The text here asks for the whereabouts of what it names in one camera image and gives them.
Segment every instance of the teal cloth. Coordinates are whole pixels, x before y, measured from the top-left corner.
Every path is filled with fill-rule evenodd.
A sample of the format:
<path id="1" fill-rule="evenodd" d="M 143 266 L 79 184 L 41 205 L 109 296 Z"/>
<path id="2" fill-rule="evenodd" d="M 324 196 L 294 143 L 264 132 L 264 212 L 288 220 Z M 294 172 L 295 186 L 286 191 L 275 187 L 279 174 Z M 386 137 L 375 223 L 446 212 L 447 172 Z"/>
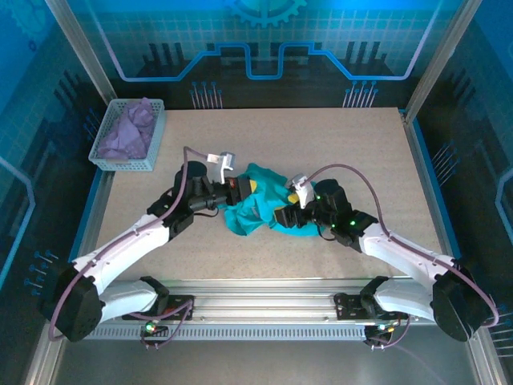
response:
<path id="1" fill-rule="evenodd" d="M 285 187 L 287 178 L 276 174 L 268 168 L 251 163 L 242 176 L 258 183 L 255 191 L 238 205 L 225 206 L 226 225 L 237 235 L 248 236 L 250 233 L 267 225 L 269 228 L 297 237 L 317 236 L 317 226 L 313 223 L 299 229 L 294 226 L 286 229 L 274 219 L 274 209 L 290 205 L 290 191 Z"/>

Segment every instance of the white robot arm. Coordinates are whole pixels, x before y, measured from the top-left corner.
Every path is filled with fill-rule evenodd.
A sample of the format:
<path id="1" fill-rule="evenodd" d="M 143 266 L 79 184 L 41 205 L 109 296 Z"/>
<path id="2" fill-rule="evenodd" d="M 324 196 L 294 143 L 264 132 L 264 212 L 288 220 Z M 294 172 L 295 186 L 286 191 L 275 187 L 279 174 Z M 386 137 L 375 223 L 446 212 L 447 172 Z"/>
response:
<path id="1" fill-rule="evenodd" d="M 187 175 L 182 168 L 175 176 L 174 187 L 130 229 L 70 264 L 53 264 L 41 290 L 39 312 L 51 320 L 57 310 L 55 325 L 72 342 L 87 336 L 99 323 L 120 315 L 165 315 L 171 298 L 168 289 L 154 278 L 111 283 L 140 258 L 183 232 L 194 221 L 195 212 L 236 205 L 254 191 L 256 184 L 248 178 L 224 177 L 224 170 L 233 166 L 233 154 L 223 153 L 210 161 L 218 163 L 214 179 L 222 183 L 208 180 L 203 163 L 189 161 Z M 177 201 L 179 190 L 183 193 Z M 67 290 L 63 302 L 61 297 Z"/>
<path id="2" fill-rule="evenodd" d="M 315 187 L 295 176 L 292 183 L 297 202 L 275 211 L 284 227 L 302 227 L 313 222 L 327 228 L 333 240 L 381 259 L 412 277 L 415 285 L 406 285 L 386 277 L 377 277 L 360 296 L 336 296 L 338 319 L 392 317 L 404 313 L 435 321 L 452 338 L 468 340 L 490 317 L 491 308 L 459 275 L 470 274 L 447 255 L 437 254 L 412 241 L 390 233 L 367 213 L 354 210 L 344 189 L 334 179 L 322 180 Z"/>

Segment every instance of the blue plastic basket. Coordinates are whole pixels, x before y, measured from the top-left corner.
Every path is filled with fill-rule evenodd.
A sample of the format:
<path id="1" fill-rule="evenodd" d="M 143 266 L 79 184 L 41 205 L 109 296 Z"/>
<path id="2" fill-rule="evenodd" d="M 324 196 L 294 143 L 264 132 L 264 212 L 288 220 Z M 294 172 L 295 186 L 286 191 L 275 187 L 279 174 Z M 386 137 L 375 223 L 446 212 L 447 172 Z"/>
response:
<path id="1" fill-rule="evenodd" d="M 111 131 L 112 124 L 121 116 L 123 109 L 130 102 L 138 99 L 114 99 L 109 103 L 107 112 L 103 117 L 102 124 L 99 126 L 93 147 L 89 152 L 89 160 L 96 164 L 103 171 L 153 171 L 157 154 L 159 152 L 160 141 L 166 126 L 166 113 L 164 111 L 164 102 L 161 99 L 149 99 L 153 116 L 155 117 L 155 130 L 151 137 L 150 147 L 147 150 L 144 159 L 104 159 L 98 156 L 98 146 L 100 141 Z"/>

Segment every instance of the table surface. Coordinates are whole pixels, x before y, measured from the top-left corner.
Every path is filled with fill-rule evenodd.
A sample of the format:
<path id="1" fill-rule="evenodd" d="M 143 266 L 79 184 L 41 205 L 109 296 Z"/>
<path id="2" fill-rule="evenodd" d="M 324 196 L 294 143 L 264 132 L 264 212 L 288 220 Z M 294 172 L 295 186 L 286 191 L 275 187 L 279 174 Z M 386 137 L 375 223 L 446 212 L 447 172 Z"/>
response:
<path id="1" fill-rule="evenodd" d="M 167 111 L 153 172 L 117 172 L 98 245 L 131 227 L 171 187 L 183 146 L 203 153 L 236 154 L 242 173 L 257 163 L 287 177 L 310 175 L 331 163 L 351 164 L 373 184 L 389 229 L 440 252 L 426 198 L 396 108 L 316 108 Z M 364 183 L 332 169 L 355 209 L 375 215 Z M 261 227 L 248 237 L 232 233 L 224 216 L 196 217 L 175 240 L 153 250 L 120 279 L 371 278 L 404 275 L 378 259 L 319 237 L 292 237 Z"/>

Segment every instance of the gear logo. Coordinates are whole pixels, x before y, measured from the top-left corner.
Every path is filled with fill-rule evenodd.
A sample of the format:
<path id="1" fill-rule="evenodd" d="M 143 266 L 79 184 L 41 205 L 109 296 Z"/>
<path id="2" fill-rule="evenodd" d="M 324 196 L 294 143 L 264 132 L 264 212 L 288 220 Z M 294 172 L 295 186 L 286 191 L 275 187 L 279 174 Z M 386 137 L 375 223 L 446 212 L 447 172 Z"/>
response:
<path id="1" fill-rule="evenodd" d="M 300 6 L 306 6 L 306 0 L 224 0 L 224 3 L 241 22 L 262 28 L 288 22 L 291 15 L 299 14 Z"/>
<path id="2" fill-rule="evenodd" d="M 0 10 L 9 10 L 23 33 L 36 39 L 46 26 L 46 4 L 44 0 L 3 0 Z"/>

